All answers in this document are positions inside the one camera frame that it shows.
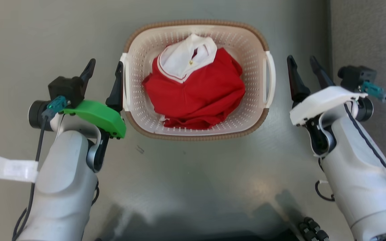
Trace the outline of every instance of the red clothing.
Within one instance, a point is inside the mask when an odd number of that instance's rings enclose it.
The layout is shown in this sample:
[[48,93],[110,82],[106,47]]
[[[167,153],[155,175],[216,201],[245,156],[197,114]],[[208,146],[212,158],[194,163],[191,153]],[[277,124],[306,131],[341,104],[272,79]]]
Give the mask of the red clothing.
[[155,58],[153,73],[142,85],[156,113],[165,115],[165,127],[208,129],[240,104],[245,94],[241,74],[242,67],[225,49],[218,49],[213,63],[191,73],[184,83],[163,75]]

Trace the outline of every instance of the green bracket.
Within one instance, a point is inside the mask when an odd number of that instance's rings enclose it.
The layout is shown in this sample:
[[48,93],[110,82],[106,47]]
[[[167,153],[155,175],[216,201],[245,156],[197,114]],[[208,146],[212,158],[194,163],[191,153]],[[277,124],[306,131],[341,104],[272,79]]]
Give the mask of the green bracket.
[[115,138],[124,138],[126,134],[126,124],[120,114],[100,102],[83,100],[75,109],[63,109],[63,113],[76,114],[81,119],[109,132]]

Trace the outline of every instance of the white handle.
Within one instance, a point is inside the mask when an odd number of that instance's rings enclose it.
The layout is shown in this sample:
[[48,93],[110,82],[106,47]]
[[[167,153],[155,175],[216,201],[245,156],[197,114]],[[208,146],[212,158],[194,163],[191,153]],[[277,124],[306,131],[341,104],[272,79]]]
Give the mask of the white handle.
[[126,60],[127,53],[123,53],[120,61],[123,63],[123,110],[129,111],[130,106],[130,81],[129,81],[129,63]]
[[[271,55],[271,52],[266,51],[266,62],[263,62],[263,97],[267,96],[266,100],[264,99],[263,102],[265,104],[265,108],[269,108],[272,104],[274,95],[275,95],[275,85],[276,85],[276,73],[275,73],[275,63],[273,61],[273,57]],[[269,83],[269,93],[266,93],[266,82],[269,81],[266,78],[266,65],[269,67],[269,77],[270,77],[270,83]]]

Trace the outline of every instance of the laundry basket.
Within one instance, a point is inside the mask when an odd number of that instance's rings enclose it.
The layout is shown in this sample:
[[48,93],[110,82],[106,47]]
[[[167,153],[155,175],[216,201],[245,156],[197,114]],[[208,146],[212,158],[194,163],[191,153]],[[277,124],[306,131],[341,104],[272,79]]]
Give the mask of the laundry basket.
[[[224,122],[208,130],[166,128],[142,81],[151,73],[153,59],[165,47],[192,33],[211,37],[239,62],[245,95]],[[145,136],[181,141],[229,139],[252,133],[266,119],[275,92],[275,65],[265,38],[248,24],[220,20],[153,23],[133,33],[124,52],[120,59],[124,64],[123,108],[133,128]]]

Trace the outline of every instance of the brown woven rim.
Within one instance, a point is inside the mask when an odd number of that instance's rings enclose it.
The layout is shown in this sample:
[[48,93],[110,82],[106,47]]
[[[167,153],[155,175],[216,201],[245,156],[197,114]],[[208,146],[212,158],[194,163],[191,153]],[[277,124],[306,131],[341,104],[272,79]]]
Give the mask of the brown woven rim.
[[[233,26],[233,27],[240,27],[244,28],[250,32],[252,32],[262,43],[263,50],[269,51],[269,45],[266,39],[263,37],[263,35],[253,26],[246,24],[246,23],[240,23],[240,22],[233,22],[233,21],[224,21],[224,20],[209,20],[209,19],[192,19],[192,20],[175,20],[170,22],[160,22],[160,23],[151,23],[146,26],[141,27],[140,29],[136,30],[127,40],[126,45],[124,46],[124,52],[129,52],[130,45],[132,44],[133,40],[138,36],[138,34],[152,28],[158,28],[158,27],[166,27],[166,26],[180,26],[180,25],[219,25],[219,26]],[[133,128],[138,131],[139,133],[143,134],[144,136],[154,138],[154,139],[163,139],[163,140],[171,140],[171,141],[211,141],[211,140],[224,140],[224,139],[231,139],[231,138],[237,138],[241,136],[246,136],[248,134],[253,133],[255,130],[257,130],[265,121],[266,116],[268,115],[269,109],[265,108],[263,109],[263,113],[260,116],[259,120],[250,128],[235,132],[235,133],[229,133],[229,134],[221,134],[221,135],[214,135],[214,136],[171,136],[171,135],[162,135],[162,134],[155,134],[150,133],[143,128],[141,128],[133,119],[132,114],[130,111],[126,111],[126,117],[129,120],[130,124],[133,126]]]

